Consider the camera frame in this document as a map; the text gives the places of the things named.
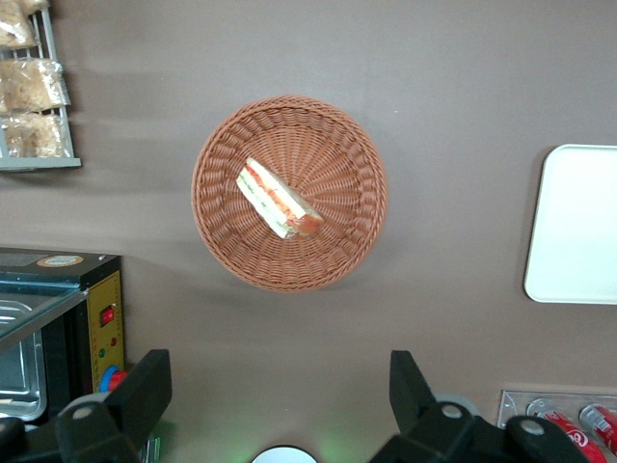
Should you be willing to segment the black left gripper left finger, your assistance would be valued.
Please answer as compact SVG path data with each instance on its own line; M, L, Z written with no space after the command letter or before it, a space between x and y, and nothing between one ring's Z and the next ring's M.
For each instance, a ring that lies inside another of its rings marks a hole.
M170 352L153 349L111 393L79 397L34 430L18 418L3 418L1 460L138 462L172 396Z

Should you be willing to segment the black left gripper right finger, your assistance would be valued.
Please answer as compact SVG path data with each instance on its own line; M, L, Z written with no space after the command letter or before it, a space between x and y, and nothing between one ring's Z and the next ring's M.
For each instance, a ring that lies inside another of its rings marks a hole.
M399 432L371 457L396 462L585 462L556 424L526 416L499 428L453 401L438 401L411 352L393 350L389 403Z

